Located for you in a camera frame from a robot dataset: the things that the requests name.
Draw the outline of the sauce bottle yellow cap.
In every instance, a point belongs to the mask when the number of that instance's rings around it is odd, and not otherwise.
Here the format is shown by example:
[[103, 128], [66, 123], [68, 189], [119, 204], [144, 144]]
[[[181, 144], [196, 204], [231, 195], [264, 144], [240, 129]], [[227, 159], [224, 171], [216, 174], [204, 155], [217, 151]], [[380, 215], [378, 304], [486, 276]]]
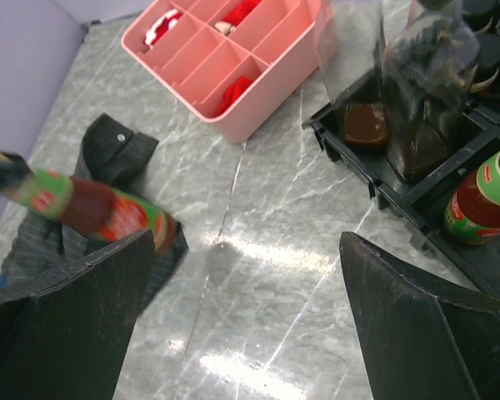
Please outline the sauce bottle yellow cap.
[[160, 207], [100, 182], [48, 170], [33, 170], [33, 178], [9, 200], [106, 242], [148, 229], [157, 253], [168, 250], [177, 236], [178, 223]]
[[460, 183], [445, 208], [443, 225], [467, 245], [500, 236], [500, 151]]

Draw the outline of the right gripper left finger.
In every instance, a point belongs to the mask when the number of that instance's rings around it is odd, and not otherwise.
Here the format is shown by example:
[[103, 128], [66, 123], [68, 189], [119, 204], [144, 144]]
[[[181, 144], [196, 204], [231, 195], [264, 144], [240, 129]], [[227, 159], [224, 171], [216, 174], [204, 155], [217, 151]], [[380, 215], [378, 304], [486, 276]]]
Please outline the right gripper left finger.
[[110, 399], [153, 260], [148, 231], [0, 288], [0, 399]]

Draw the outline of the glass oil bottle gold spout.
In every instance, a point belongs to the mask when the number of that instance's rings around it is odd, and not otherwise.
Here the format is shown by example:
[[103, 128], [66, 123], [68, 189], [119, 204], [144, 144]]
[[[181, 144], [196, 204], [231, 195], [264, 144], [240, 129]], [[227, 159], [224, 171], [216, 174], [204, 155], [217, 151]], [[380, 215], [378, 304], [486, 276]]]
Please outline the glass oil bottle gold spout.
[[413, 1], [385, 48], [382, 84], [387, 160], [415, 183], [446, 161], [478, 68], [479, 44], [460, 1]]

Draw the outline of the dark spice jar black lid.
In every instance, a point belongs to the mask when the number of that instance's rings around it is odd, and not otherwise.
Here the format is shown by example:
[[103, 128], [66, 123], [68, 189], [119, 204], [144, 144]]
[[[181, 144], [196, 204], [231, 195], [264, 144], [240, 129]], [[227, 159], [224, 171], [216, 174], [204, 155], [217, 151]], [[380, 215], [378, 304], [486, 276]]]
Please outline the dark spice jar black lid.
[[500, 37], [489, 33], [477, 35], [479, 59], [470, 93], [480, 93], [497, 78], [500, 69]]

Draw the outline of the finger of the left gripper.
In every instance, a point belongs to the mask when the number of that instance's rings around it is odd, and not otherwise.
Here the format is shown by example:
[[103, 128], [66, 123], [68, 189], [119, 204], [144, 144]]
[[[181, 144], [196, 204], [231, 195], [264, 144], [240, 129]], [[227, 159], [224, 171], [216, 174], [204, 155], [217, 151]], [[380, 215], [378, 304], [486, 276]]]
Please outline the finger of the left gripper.
[[0, 194], [13, 199], [31, 178], [33, 170], [22, 156], [0, 152]]

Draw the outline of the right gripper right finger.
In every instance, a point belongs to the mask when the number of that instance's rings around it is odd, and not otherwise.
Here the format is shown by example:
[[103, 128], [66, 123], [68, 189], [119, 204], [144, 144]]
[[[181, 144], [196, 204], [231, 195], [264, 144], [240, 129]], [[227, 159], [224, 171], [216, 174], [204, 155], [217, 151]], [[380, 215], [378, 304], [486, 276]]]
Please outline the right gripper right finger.
[[500, 298], [343, 232], [340, 259], [376, 399], [500, 399]]

